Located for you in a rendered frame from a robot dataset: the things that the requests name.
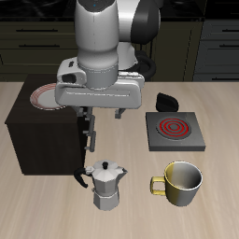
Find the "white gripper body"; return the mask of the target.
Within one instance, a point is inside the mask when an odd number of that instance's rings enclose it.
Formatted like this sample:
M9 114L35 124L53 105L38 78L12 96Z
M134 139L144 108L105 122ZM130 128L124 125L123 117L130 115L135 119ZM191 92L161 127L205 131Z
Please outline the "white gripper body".
M55 100L58 105L136 109L141 106L144 84L145 79L141 74L122 71L119 71L118 80L102 91L58 79Z

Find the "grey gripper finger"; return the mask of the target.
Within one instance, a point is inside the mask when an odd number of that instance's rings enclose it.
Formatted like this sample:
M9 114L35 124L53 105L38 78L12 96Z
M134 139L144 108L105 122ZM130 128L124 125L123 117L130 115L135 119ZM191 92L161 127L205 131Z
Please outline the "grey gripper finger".
M121 115L122 113L125 111L125 108L119 108L119 109L116 109L115 110L115 118L117 120L120 120L121 119Z
M83 111L83 116L85 117L85 120L91 120L92 108L88 107L87 110Z

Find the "dark grey stove plate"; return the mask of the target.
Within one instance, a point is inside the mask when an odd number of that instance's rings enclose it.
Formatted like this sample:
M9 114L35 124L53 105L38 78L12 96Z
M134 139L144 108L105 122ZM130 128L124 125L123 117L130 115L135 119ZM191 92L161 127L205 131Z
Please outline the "dark grey stove plate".
M205 143L194 112L147 112L150 151L204 151Z

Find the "silver moka pot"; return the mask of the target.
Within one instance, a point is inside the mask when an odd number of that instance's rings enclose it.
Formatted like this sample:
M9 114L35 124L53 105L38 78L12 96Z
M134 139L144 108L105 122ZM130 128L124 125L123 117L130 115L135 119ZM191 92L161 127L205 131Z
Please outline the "silver moka pot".
M127 173L116 162L102 160L93 166L78 168L74 172L74 178L82 187L87 188L82 175L89 176L94 185L93 203L100 210L110 211L120 203L119 182Z

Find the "round black knob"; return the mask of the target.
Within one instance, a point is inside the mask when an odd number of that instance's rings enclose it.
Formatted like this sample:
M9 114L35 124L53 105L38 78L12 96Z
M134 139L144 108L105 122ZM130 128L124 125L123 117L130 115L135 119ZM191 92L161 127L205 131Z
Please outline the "round black knob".
M156 100L156 109L159 112L177 112L179 104L173 96L159 92Z

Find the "white plate with red rings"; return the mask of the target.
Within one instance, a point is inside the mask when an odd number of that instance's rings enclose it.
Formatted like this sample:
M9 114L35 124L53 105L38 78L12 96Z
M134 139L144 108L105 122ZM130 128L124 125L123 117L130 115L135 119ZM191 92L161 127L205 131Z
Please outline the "white plate with red rings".
M55 101L55 83L50 83L37 88L30 96L32 106L41 110L58 110L64 105L58 105Z

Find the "dark wooden cabinet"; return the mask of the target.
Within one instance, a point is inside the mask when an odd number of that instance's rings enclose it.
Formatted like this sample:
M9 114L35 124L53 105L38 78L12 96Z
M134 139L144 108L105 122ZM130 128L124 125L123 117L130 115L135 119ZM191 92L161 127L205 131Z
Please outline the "dark wooden cabinet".
M85 162L85 132L90 122L70 106L41 110L30 103L37 88L56 81L52 74L28 76L6 119L21 172L26 176L70 176Z

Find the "dark kitchen cupboards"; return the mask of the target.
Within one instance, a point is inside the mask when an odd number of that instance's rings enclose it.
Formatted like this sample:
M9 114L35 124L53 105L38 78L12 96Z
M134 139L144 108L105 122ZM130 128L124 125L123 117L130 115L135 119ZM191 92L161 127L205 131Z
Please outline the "dark kitchen cupboards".
M191 81L204 12L200 0L164 0L158 35L135 44L152 59L154 81ZM54 74L77 55L73 0L0 0L0 81Z

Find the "yellow and white mug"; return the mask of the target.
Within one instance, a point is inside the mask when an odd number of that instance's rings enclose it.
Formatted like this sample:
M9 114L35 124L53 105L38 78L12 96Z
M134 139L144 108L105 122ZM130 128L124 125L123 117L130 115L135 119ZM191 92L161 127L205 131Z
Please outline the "yellow and white mug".
M162 182L165 190L155 190L154 184ZM164 170L163 176L150 179L150 192L153 195L165 196L176 206L187 206L203 183L203 174L189 162L171 162Z

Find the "grey kitchen drawers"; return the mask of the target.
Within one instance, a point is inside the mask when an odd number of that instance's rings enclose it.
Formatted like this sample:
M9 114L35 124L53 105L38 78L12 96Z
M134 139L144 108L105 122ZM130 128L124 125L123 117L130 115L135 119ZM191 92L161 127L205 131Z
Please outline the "grey kitchen drawers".
M193 80L239 81L239 20L204 21Z

